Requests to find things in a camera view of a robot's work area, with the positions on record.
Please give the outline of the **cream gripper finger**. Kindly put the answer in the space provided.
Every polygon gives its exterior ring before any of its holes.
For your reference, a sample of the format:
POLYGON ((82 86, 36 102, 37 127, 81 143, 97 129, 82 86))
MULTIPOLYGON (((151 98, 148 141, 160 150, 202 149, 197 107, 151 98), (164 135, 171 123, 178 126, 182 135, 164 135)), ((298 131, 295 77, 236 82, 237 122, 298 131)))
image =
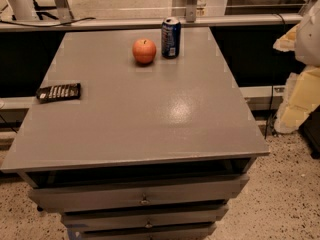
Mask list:
POLYGON ((298 25, 288 30, 283 36, 278 38, 273 44, 275 50, 289 52, 295 50, 296 32, 298 25))
POLYGON ((276 113, 274 129, 281 134, 296 131, 320 105, 320 68, 306 66, 286 81, 283 102, 276 113))

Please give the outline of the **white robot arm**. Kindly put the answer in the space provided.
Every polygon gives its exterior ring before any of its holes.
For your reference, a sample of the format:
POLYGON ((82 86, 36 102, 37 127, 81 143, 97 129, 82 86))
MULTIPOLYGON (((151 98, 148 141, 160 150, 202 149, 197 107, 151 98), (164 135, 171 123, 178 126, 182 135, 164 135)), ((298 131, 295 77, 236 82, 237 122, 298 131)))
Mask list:
POLYGON ((314 5, 300 23, 273 45, 281 52, 293 51, 305 65, 299 74, 291 73, 286 81, 283 102, 276 113, 274 128, 282 134, 297 130, 320 105, 320 8, 314 5))

